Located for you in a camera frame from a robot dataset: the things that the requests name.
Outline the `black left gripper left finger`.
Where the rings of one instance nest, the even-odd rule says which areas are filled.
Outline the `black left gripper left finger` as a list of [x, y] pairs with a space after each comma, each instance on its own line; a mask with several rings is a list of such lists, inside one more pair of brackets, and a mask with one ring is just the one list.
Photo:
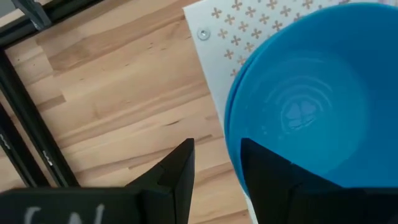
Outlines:
[[0, 194], [0, 224], [187, 224], [195, 142], [124, 187], [12, 189]]

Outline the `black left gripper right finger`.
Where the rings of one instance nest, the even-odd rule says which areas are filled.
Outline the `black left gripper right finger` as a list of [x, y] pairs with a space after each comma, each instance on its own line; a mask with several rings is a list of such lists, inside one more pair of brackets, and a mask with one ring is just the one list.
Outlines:
[[398, 224], [398, 188], [344, 188], [249, 138], [244, 183], [259, 224]]

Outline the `blue plastic mini bowl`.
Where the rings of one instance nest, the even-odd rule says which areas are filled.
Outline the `blue plastic mini bowl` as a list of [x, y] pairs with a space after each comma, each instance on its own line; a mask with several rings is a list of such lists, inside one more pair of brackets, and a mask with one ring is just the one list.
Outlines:
[[250, 138], [343, 187], [398, 187], [398, 7], [331, 6], [274, 34], [233, 83], [224, 134], [239, 181]]

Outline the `white perforated metal rack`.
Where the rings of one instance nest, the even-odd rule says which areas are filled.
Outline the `white perforated metal rack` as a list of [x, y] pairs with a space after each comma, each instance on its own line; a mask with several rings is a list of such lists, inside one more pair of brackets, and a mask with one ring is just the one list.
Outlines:
[[390, 0], [200, 0], [185, 7], [223, 132], [229, 91], [261, 44], [313, 12], [361, 2], [395, 6]]

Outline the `black aluminium table frame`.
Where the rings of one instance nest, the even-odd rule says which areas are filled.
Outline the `black aluminium table frame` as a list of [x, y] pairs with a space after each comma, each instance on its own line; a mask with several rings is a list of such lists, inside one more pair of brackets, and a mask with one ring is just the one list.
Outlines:
[[[35, 0], [11, 0], [22, 16], [0, 26], [0, 91], [59, 187], [77, 187], [79, 183], [5, 50], [102, 1], [50, 0], [41, 4]], [[0, 146], [27, 187], [50, 185], [2, 104]]]

